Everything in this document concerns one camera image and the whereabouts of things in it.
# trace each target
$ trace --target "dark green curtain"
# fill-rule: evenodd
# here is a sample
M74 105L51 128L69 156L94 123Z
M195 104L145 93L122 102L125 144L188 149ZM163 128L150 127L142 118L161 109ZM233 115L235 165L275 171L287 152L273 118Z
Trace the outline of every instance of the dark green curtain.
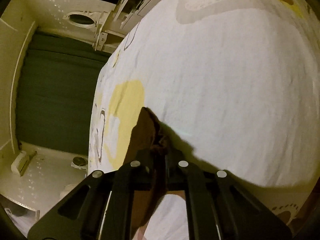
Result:
M19 79L17 139L88 155L95 87L109 56L81 41L34 34Z

